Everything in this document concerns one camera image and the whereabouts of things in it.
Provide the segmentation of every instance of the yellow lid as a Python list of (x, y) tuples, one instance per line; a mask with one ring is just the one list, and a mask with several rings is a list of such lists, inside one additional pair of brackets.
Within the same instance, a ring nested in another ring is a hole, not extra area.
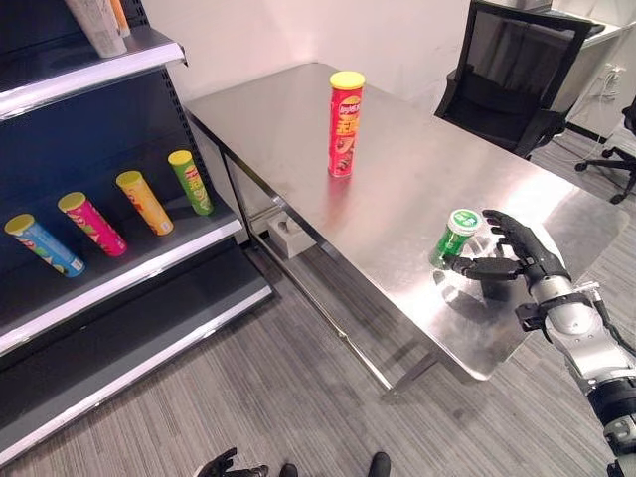
[(183, 166), (184, 164), (187, 164), (191, 159), (191, 152), (186, 151), (185, 149), (175, 151), (168, 156), (168, 162), (173, 166)]
[(86, 196), (82, 192), (71, 192), (58, 200), (58, 209), (62, 212), (72, 211), (86, 202)]
[(358, 72), (337, 72), (329, 77), (329, 82), (335, 89), (358, 89), (365, 84), (365, 76)]
[(18, 236), (35, 223), (35, 218), (31, 214), (20, 214), (11, 219), (4, 226), (4, 232), (12, 236)]
[(115, 183), (121, 188), (134, 186), (141, 181), (143, 181), (143, 177), (139, 171), (122, 172), (115, 179)]

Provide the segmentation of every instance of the robotic hand on floor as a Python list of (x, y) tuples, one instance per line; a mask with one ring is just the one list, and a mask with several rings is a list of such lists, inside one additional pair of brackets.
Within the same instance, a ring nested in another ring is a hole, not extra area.
[(498, 211), (484, 211), (497, 248), (509, 245), (519, 260), (447, 255), (446, 264), (475, 280), (514, 280), (524, 275), (535, 303), (516, 309), (524, 331), (541, 329), (565, 356), (614, 455), (610, 477), (636, 476), (636, 352), (610, 323), (595, 283), (575, 288), (562, 263), (533, 231)]

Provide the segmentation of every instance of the shelf edge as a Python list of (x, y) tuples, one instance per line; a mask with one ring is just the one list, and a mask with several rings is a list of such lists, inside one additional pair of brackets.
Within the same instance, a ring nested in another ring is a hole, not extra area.
[(260, 290), (255, 292), (240, 303), (234, 305), (232, 308), (224, 311), (217, 317), (213, 318), (208, 323), (200, 326), (184, 338), (170, 345), (168, 348), (157, 353), (152, 358), (144, 361), (140, 365), (137, 365), (127, 373), (121, 375), (116, 380), (112, 381), (102, 389), (93, 393), (92, 395), (85, 397), (77, 404), (69, 407), (65, 412), (51, 419), (45, 425), (39, 427), (31, 434), (22, 438), (11, 447), (8, 447), (4, 451), (0, 452), (0, 467), (7, 462), (15, 459), (18, 455), (29, 450), (34, 445), (42, 442), (48, 436), (67, 425), (71, 421), (77, 419), (83, 414), (89, 412), (94, 407), (99, 407), (105, 400), (111, 398), (119, 391), (132, 385), (135, 381), (142, 378), (144, 375), (150, 373), (152, 370), (168, 361), (179, 352), (195, 345), (196, 343), (210, 337), (215, 332), (223, 327), (233, 318), (239, 316), (243, 311), (251, 308), (259, 301), (265, 299), (272, 293), (269, 285), (265, 285)]
[(172, 62), (184, 62), (185, 59), (181, 46), (169, 43), (1, 92), (0, 121), (52, 104), (92, 86), (106, 84)]
[(35, 338), (56, 325), (63, 323), (78, 312), (133, 285), (157, 276), (167, 267), (176, 265), (196, 252), (228, 238), (232, 234), (240, 231), (240, 229), (241, 224), (239, 219), (234, 219), (213, 231), (203, 234), (187, 243), (183, 243), (162, 255), (147, 260), (112, 280), (102, 283), (90, 291), (43, 313), (38, 318), (11, 330), (0, 336), (0, 357), (19, 348), (32, 338)]

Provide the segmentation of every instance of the black office chair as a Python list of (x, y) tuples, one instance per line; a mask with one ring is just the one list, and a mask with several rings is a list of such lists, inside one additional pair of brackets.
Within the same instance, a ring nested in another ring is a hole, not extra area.
[(518, 156), (563, 132), (551, 106), (592, 24), (470, 3), (457, 69), (435, 115)]
[[(632, 102), (631, 106), (623, 109), (623, 114), (625, 115), (625, 128), (632, 132), (636, 136), (636, 97), (634, 97), (634, 102)], [(578, 172), (584, 171), (587, 169), (587, 166), (590, 164), (593, 166), (601, 166), (608, 167), (610, 169), (622, 169), (624, 171), (629, 171), (629, 181), (627, 182), (627, 186), (625, 186), (625, 190), (622, 194), (616, 194), (612, 197), (609, 202), (612, 204), (618, 204), (622, 202), (631, 192), (634, 186), (636, 185), (636, 157), (632, 156), (628, 152), (623, 151), (618, 147), (612, 147), (611, 149), (605, 149), (601, 152), (601, 156), (605, 158), (609, 158), (612, 154), (616, 154), (620, 157), (621, 161), (607, 161), (607, 160), (590, 160), (579, 162), (574, 166)]]

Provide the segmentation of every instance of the green bottle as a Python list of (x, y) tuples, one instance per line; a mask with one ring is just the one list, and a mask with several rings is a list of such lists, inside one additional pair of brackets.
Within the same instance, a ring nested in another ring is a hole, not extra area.
[(461, 253), (466, 241), (479, 230), (481, 224), (481, 216), (474, 211), (457, 209), (451, 212), (444, 235), (428, 256), (430, 264), (436, 268), (447, 268), (444, 256)]

